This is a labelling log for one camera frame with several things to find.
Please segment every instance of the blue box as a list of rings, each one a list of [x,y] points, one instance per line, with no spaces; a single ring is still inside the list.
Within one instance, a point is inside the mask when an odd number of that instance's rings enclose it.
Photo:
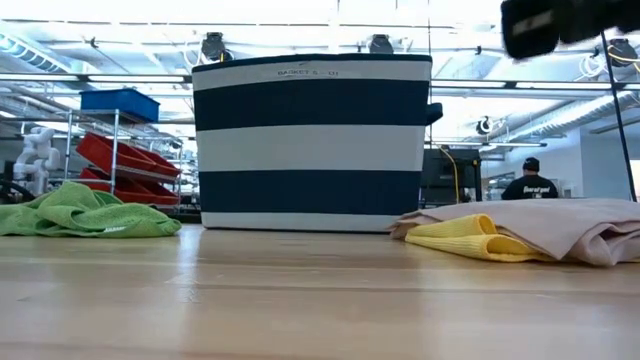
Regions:
[[[82,110],[118,109],[152,123],[160,117],[160,103],[134,89],[83,91],[80,96]]]

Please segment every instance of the person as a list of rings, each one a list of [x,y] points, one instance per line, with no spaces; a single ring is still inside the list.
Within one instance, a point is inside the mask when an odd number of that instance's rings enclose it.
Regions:
[[[522,165],[524,176],[513,180],[502,193],[502,200],[556,199],[558,189],[549,179],[538,175],[540,161],[530,157]]]

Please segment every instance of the green towel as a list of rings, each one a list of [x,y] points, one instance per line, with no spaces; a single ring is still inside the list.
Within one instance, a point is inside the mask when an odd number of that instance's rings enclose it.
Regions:
[[[58,190],[17,205],[0,205],[0,236],[141,238],[171,236],[180,222],[142,204],[66,182]]]

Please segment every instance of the yellow towel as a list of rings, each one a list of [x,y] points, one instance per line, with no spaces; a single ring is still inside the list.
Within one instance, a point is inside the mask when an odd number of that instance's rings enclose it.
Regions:
[[[414,227],[407,233],[405,241],[482,260],[555,261],[520,240],[498,234],[493,220],[484,214]]]

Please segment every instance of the wooden surface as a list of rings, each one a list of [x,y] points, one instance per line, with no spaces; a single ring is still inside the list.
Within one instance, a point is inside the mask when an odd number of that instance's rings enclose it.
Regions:
[[[0,359],[637,359],[638,270],[195,226],[0,238]]]

